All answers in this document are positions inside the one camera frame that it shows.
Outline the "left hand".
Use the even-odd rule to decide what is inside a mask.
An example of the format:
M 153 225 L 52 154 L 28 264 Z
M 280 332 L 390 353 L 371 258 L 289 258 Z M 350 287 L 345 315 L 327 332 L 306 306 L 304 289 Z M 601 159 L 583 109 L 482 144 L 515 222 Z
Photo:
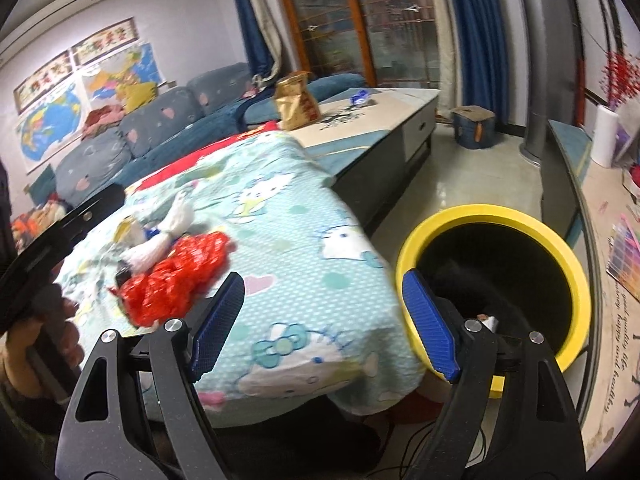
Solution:
M 9 329 L 2 363 L 10 385 L 25 398 L 62 402 L 72 394 L 85 356 L 72 322 L 77 309 L 58 284 L 49 284 L 32 297 L 29 317 Z

